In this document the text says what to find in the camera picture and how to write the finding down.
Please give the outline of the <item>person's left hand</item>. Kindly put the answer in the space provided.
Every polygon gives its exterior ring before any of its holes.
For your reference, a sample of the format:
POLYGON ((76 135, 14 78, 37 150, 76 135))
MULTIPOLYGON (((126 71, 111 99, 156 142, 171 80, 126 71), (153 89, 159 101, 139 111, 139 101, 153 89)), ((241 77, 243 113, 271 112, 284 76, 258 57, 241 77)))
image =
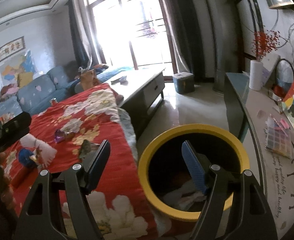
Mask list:
POLYGON ((0 200, 5 204, 8 210, 14 210, 16 207, 16 201, 13 196, 13 190, 10 186, 11 179, 5 173, 3 163, 5 161, 6 154, 0 153, 0 200))

